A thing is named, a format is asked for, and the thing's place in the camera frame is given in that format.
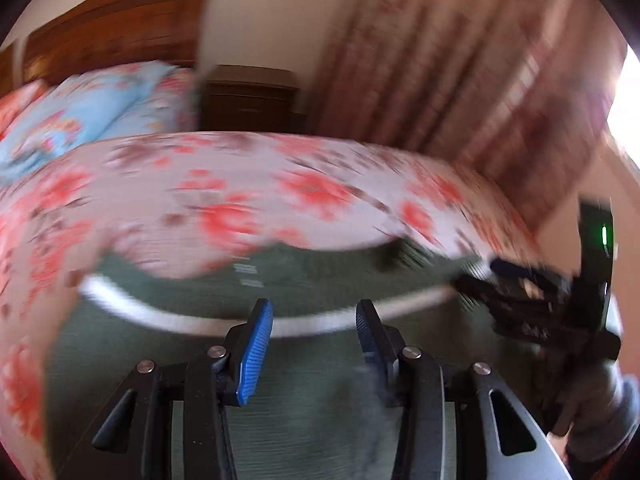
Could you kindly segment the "right hand grey glove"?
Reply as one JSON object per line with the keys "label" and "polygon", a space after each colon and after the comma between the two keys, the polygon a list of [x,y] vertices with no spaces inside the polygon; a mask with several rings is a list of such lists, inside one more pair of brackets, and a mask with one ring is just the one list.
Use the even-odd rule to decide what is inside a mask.
{"label": "right hand grey glove", "polygon": [[562,411],[550,430],[567,437],[566,452],[579,463],[603,460],[639,427],[639,383],[617,362],[583,368],[560,395]]}

